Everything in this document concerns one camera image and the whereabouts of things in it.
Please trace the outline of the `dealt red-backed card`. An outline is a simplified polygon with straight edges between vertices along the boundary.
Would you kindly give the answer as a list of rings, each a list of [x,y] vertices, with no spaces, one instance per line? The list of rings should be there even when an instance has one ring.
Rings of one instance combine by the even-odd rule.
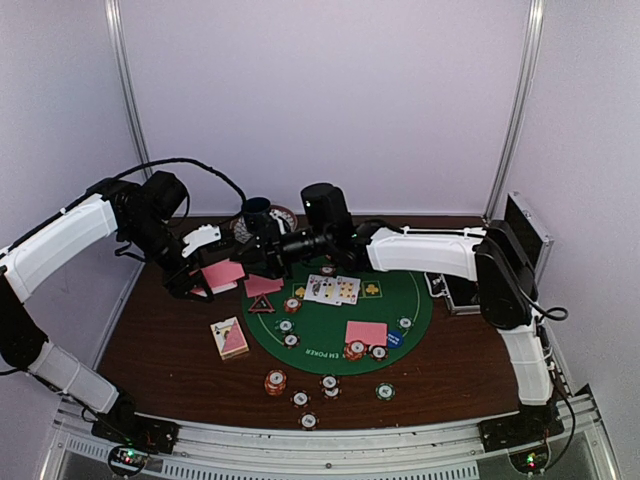
[[[250,275],[244,281],[245,293],[248,298],[255,298],[260,295],[268,295],[279,292],[284,286],[284,280],[269,279],[256,275]]]

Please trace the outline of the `red-backed card deck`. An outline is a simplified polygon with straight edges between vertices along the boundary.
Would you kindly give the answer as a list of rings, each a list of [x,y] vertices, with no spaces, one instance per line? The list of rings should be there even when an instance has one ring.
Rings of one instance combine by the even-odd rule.
[[[199,273],[214,295],[237,288],[238,281],[245,277],[243,266],[229,259],[202,268]]]

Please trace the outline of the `red five chips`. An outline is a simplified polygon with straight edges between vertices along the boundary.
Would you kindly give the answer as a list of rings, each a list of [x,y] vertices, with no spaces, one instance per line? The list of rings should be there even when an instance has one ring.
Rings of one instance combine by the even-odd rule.
[[[296,313],[302,307],[302,302],[300,299],[295,297],[287,298],[283,303],[284,311],[287,313]]]
[[[350,362],[356,362],[364,358],[367,346],[360,340],[348,342],[344,348],[344,357]]]
[[[322,266],[320,269],[321,274],[324,276],[333,276],[335,271],[336,269],[329,265]]]

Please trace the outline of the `queen of hearts card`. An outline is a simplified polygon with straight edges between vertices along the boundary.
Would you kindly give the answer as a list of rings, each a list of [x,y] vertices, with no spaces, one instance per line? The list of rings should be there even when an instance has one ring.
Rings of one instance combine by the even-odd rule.
[[[326,302],[328,300],[325,293],[328,285],[327,280],[326,276],[310,274],[305,287],[304,299],[319,303]]]

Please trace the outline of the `green chips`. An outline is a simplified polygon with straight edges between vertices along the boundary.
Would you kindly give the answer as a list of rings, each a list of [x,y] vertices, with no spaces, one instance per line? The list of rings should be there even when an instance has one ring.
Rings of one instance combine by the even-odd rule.
[[[294,329],[294,323],[291,320],[283,319],[279,322],[278,328],[282,333],[289,333]]]

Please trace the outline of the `four of spades card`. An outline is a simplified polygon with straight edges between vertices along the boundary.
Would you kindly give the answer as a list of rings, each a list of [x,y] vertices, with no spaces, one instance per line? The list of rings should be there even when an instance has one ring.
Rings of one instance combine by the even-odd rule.
[[[321,282],[319,301],[328,305],[340,305],[340,288],[336,278],[324,277]]]

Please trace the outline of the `hundred chip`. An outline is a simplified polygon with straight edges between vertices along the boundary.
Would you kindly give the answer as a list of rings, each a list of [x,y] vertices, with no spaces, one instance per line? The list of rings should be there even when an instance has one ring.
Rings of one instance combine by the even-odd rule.
[[[324,390],[333,390],[339,386],[339,379],[334,375],[323,375],[320,379],[320,386]]]
[[[291,403],[296,408],[303,408],[309,404],[310,397],[305,390],[296,390],[291,396]]]
[[[315,430],[319,424],[319,419],[313,412],[304,412],[299,417],[298,423],[303,430]]]
[[[337,399],[339,398],[341,395],[341,389],[339,387],[334,387],[334,388],[324,388],[323,389],[323,396],[326,399]]]
[[[300,337],[295,333],[288,333],[283,338],[283,345],[287,349],[293,349],[300,345]]]

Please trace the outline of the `red five chip stack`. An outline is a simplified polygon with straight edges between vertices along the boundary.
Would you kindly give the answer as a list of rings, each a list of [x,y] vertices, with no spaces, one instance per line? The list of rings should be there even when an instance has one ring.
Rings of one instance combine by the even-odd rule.
[[[279,396],[286,389],[287,376],[286,373],[279,369],[271,370],[267,373],[264,380],[264,389],[269,396]]]

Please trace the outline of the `hundred chips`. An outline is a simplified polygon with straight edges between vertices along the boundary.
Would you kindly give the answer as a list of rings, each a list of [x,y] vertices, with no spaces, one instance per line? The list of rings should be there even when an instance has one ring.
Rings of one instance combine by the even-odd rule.
[[[370,345],[368,355],[371,359],[381,362],[388,358],[389,350],[385,345]]]

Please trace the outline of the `blue small blind button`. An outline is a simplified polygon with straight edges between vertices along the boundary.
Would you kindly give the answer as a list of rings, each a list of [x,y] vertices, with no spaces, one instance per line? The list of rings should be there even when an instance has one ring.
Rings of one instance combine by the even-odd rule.
[[[391,330],[387,333],[387,347],[389,349],[399,349],[404,344],[404,336],[400,331]]]

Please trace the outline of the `green twenty chip stack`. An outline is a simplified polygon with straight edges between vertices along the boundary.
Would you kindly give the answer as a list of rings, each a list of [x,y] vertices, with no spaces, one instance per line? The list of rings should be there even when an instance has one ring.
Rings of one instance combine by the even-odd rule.
[[[381,401],[391,401],[396,395],[396,389],[393,384],[383,382],[376,386],[375,394],[376,397]]]

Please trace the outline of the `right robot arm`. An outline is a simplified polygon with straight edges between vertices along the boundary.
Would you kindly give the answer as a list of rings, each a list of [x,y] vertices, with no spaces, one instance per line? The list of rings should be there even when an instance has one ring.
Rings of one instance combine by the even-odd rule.
[[[349,218],[313,221],[286,234],[275,228],[256,233],[231,258],[281,277],[293,264],[319,256],[352,272],[439,273],[475,283],[481,315],[501,336],[515,373],[524,411],[514,417],[513,433],[530,442],[550,426],[547,406],[555,385],[542,324],[562,321],[568,312],[539,305],[533,266],[506,223],[447,230],[400,228],[378,219],[359,225]]]

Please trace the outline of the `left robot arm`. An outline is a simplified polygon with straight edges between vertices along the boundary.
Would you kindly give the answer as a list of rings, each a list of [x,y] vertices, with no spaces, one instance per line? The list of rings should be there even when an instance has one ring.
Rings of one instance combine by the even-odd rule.
[[[186,199],[177,177],[158,171],[144,184],[102,182],[95,192],[56,214],[41,229],[1,253],[1,357],[11,367],[45,380],[99,414],[106,429],[123,444],[144,433],[138,415],[116,405],[115,385],[53,344],[24,306],[50,275],[95,242],[110,235],[137,246],[145,260],[164,272],[164,286],[180,299],[192,299],[204,288],[187,245],[168,228]]]

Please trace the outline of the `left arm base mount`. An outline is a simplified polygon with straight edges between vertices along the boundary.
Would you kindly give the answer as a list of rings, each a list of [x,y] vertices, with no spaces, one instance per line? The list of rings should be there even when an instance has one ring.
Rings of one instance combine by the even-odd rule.
[[[179,426],[170,421],[136,417],[132,425],[112,428],[98,420],[91,434],[112,443],[131,446],[150,454],[171,454],[178,438]]]

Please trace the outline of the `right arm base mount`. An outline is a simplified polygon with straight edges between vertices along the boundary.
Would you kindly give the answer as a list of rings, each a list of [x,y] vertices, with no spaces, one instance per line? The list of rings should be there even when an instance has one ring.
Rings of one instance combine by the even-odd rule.
[[[541,442],[549,436],[565,431],[561,420],[545,423],[527,419],[520,414],[483,420],[478,424],[478,428],[485,452]]]

